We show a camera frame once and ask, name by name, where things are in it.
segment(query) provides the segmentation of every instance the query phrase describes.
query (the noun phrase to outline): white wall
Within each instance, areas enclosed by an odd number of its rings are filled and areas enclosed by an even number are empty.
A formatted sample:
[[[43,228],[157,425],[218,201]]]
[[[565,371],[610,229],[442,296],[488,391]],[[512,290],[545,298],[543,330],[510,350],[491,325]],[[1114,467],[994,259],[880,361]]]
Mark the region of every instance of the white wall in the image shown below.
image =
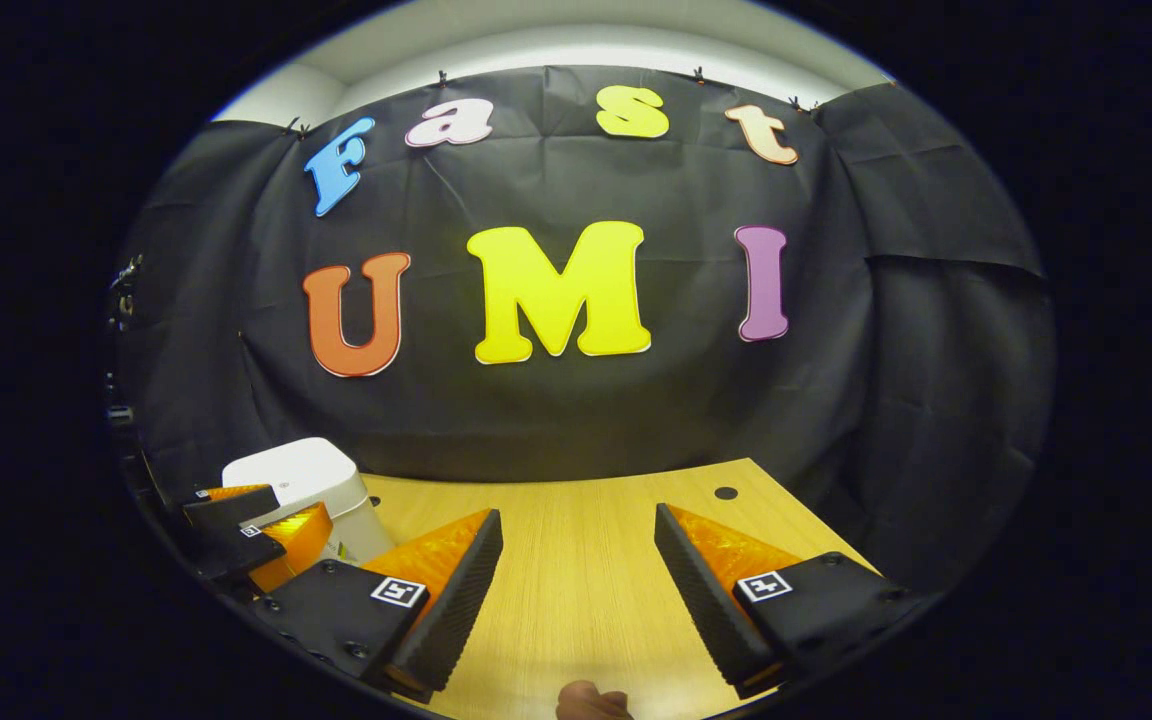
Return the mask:
[[[257,82],[214,120],[259,120],[287,127],[300,115],[297,126],[314,127],[333,119],[344,83],[308,65],[283,65]]]
[[[303,65],[306,58],[301,60],[257,83],[215,119],[287,126],[300,115],[300,123],[312,127],[385,97],[431,85],[438,81],[440,69],[454,78],[536,65],[627,65],[689,76],[692,69],[703,67],[707,78],[773,97],[797,96],[806,106],[851,90],[799,65],[728,41],[645,26],[521,29],[431,51],[348,88],[324,70]],[[882,82],[877,70],[874,82]]]
[[[849,90],[882,82],[882,70],[867,59],[750,0],[412,0],[342,29],[296,61],[351,86],[394,65],[490,35],[590,24],[713,38],[786,60]]]
[[[431,85],[440,69],[454,78],[536,65],[627,65],[687,76],[700,67],[707,78],[782,99],[794,94],[808,106],[846,92],[796,65],[708,37],[643,26],[544,26],[483,37],[396,65],[348,88],[334,114]]]

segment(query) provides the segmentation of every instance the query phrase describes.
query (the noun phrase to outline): black border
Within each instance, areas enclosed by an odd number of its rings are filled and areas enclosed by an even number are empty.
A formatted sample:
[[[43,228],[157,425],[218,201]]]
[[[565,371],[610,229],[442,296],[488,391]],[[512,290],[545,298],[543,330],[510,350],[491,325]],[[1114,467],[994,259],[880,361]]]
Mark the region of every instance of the black border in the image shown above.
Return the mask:
[[[972,577],[765,717],[1152,717],[1152,6],[788,5],[1009,187],[1061,369],[1032,488]],[[0,717],[376,717],[179,573],[109,482],[99,338],[114,252],[175,152],[367,10],[0,8]]]

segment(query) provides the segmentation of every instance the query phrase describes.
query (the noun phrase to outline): hand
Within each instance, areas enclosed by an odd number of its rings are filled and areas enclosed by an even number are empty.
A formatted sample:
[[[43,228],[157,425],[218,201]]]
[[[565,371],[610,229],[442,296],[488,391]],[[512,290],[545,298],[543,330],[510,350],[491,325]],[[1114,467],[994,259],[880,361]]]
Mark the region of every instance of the hand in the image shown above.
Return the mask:
[[[558,692],[558,720],[634,720],[630,698],[622,692],[599,694],[589,680],[567,683]]]

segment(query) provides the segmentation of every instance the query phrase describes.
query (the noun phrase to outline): white ceiling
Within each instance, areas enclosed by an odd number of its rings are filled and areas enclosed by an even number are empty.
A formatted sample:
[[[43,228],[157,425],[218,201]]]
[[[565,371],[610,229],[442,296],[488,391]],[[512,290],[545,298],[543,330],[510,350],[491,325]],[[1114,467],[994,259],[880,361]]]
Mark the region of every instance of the white ceiling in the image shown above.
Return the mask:
[[[889,79],[854,51],[746,0],[415,0],[366,18],[293,61],[351,86],[463,41],[566,24],[620,24],[710,37],[796,65],[847,90]],[[696,65],[703,67],[703,59]]]

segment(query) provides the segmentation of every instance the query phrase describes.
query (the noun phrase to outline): finger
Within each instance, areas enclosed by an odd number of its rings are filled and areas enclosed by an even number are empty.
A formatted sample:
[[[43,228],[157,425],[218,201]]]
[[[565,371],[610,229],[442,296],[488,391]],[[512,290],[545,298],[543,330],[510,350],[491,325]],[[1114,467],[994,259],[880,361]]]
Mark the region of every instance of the finger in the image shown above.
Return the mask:
[[[598,685],[590,683],[589,680],[575,680],[575,682],[567,683],[561,691],[558,691],[559,703],[592,702],[598,700],[599,697]]]
[[[554,711],[554,715],[558,720],[626,720],[628,715],[613,715],[609,712],[604,712],[598,707],[589,705],[589,703],[571,703],[562,702],[558,704],[558,710]]]
[[[630,696],[627,696],[627,694],[622,694],[621,691],[602,694],[602,699],[611,702],[612,705],[616,707],[621,707],[621,710],[628,711],[628,708],[630,708]]]

